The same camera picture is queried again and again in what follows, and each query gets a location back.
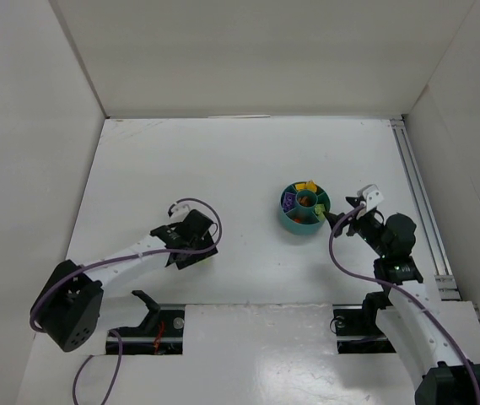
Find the yellow black striped lego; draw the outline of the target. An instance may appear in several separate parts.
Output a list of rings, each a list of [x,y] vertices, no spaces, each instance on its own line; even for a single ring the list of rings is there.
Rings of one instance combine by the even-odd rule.
[[[307,181],[305,183],[305,189],[312,192],[317,192],[318,186],[313,181]]]

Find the dark purple lego brick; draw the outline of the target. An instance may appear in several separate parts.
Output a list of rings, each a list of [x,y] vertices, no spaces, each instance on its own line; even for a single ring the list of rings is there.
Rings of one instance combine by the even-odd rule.
[[[292,192],[285,192],[281,201],[282,209],[285,213],[295,208],[295,194]]]

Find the green 2x2 lego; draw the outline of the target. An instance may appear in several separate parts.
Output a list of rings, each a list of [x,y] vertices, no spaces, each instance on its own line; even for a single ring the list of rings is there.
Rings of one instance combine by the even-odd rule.
[[[326,220],[326,206],[324,204],[316,204],[314,206],[314,214],[320,221]]]

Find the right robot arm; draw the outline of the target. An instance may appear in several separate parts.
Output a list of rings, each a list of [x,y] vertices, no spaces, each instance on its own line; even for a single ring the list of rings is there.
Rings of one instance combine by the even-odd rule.
[[[326,213],[330,238],[359,235],[377,254],[378,284],[362,304],[364,319],[389,340],[410,376],[417,404],[480,404],[480,364],[472,362],[440,320],[423,276],[412,257],[416,224],[396,213],[385,222],[375,214]]]

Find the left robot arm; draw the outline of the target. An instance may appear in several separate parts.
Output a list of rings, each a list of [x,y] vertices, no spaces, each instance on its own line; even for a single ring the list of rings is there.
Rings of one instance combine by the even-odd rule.
[[[99,329],[133,328],[147,331],[160,313],[159,304],[141,289],[127,301],[139,299],[138,320],[122,314],[116,292],[145,273],[174,266],[181,270],[217,254],[220,229],[217,215],[184,204],[168,212],[170,224],[150,230],[141,240],[93,263],[60,262],[30,309],[30,327],[47,335],[63,352],[72,352]]]

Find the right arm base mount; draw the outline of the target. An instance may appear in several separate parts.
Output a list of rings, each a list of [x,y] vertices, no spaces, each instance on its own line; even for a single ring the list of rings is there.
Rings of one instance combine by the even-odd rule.
[[[407,349],[416,349],[411,333],[401,326],[396,337],[387,337],[376,325],[376,317],[393,307],[388,294],[382,291],[368,293],[362,304],[335,304],[332,306],[330,330],[337,338],[338,354],[395,353],[393,343],[402,340]]]

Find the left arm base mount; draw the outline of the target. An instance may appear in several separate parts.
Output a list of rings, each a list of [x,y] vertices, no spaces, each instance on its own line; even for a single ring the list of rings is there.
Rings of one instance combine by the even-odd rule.
[[[105,353],[181,355],[186,307],[159,304],[142,290],[107,300],[99,329],[107,331]]]

